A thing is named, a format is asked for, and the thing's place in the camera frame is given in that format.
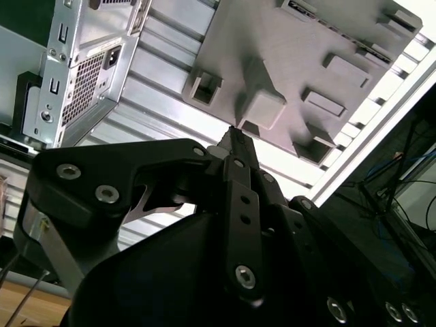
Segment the metal ventilation grille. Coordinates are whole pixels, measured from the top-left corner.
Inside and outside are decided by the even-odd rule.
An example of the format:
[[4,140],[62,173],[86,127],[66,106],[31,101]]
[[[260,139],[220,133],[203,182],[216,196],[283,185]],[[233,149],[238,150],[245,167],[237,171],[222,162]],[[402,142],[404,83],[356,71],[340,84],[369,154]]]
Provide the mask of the metal ventilation grille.
[[63,110],[62,126],[73,121],[91,106],[103,58],[104,53],[97,54],[79,65],[73,100]]
[[102,0],[102,3],[130,3],[131,0]]

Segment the rectangular slot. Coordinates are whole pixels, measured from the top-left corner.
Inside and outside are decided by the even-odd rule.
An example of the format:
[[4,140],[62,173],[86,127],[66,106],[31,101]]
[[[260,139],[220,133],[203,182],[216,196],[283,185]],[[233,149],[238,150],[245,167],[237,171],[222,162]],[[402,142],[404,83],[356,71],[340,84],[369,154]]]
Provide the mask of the rectangular slot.
[[121,54],[121,46],[117,46],[111,50],[108,51],[108,54],[106,55],[106,59],[103,64],[103,69],[108,70],[116,65],[118,63],[118,58]]
[[346,78],[350,83],[360,88],[367,85],[371,79],[371,75],[336,55],[328,56],[324,67]]
[[221,89],[222,79],[206,72],[201,73],[194,82],[191,97],[203,104],[210,105]]
[[330,99],[327,99],[323,95],[320,95],[319,93],[316,93],[314,91],[309,91],[307,96],[303,97],[302,100],[306,104],[311,104],[312,106],[325,110],[331,113],[333,116],[339,118],[341,118],[346,111],[346,109],[343,106],[337,104],[336,102],[333,102]]
[[376,64],[377,66],[380,66],[380,67],[385,68],[385,69],[389,68],[389,64],[390,63],[387,63],[386,61],[384,61],[381,58],[375,56],[373,53],[370,53],[369,51],[367,51],[364,48],[357,49],[356,54],[358,56],[361,56],[361,57],[367,59],[368,61]]
[[297,3],[296,1],[285,0],[281,5],[281,9],[285,10],[303,22],[317,20],[317,16],[314,14],[316,9],[304,1],[300,2],[301,4]]
[[59,85],[60,85],[60,82],[58,80],[54,80],[54,78],[51,78],[50,79],[50,92],[57,95],[59,93]]
[[59,27],[58,40],[65,44],[67,43],[67,36],[68,36],[68,27],[64,26],[63,23],[61,23],[61,26]]
[[131,5],[131,0],[90,0],[89,7],[94,10],[117,9],[120,6]]

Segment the blue cable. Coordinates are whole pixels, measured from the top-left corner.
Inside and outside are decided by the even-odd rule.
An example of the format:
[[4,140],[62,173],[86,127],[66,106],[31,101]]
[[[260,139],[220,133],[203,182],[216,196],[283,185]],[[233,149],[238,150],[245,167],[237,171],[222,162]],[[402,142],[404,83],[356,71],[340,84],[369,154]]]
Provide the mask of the blue cable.
[[[416,161],[416,160],[419,160],[419,159],[423,159],[423,158],[427,158],[427,157],[432,157],[432,156],[434,156],[434,155],[436,155],[436,151],[433,151],[433,152],[427,153],[426,155],[422,155],[422,156],[420,156],[420,157],[411,158],[411,159],[408,159],[408,160],[406,160],[406,161]],[[389,160],[389,161],[384,161],[383,163],[379,163],[378,165],[372,167],[372,168],[368,171],[367,177],[370,177],[371,175],[373,175],[374,173],[376,173],[376,172],[379,171],[380,169],[385,168],[388,164],[390,164],[391,162],[396,161],[396,160],[397,160],[397,159],[393,159],[393,160]]]

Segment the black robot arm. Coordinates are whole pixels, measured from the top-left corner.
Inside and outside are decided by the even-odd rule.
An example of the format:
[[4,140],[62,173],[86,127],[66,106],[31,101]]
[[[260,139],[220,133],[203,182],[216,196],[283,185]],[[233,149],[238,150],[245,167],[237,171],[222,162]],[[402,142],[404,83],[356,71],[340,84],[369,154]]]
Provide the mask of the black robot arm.
[[[314,203],[288,202],[233,127],[209,150],[46,151],[25,202],[14,240],[73,295],[63,326],[436,326]],[[122,224],[184,203],[196,212],[119,252]]]

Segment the wooden surface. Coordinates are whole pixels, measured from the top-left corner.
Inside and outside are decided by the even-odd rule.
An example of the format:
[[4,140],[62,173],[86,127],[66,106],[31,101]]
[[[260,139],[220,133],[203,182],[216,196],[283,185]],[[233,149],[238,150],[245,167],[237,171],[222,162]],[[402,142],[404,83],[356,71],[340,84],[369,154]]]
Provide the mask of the wooden surface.
[[[6,324],[28,291],[29,288],[25,286],[8,282],[3,284],[0,290],[0,326]],[[58,326],[69,304],[68,299],[34,291],[12,326]]]

